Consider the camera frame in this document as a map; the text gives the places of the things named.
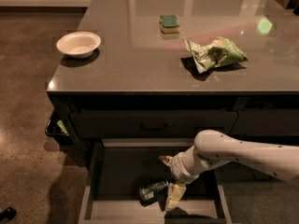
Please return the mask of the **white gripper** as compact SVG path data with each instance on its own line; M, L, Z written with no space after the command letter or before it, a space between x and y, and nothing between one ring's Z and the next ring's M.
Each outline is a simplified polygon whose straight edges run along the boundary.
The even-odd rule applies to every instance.
M159 156L158 159L166 166L170 166L171 175L178 183L170 183L168 186L165 210L171 211L178 207L179 201L186 191L186 185L191 184L199 175L191 174L183 163L182 152L176 156Z

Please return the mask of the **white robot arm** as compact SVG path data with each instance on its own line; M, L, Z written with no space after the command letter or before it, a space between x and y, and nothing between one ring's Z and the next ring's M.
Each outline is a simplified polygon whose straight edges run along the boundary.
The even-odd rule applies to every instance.
M299 147L248 142L214 130L204 130L193 145L174 157L160 156L175 179L167 193L166 211L178 207L186 186L203 172L236 161L279 180L299 185Z

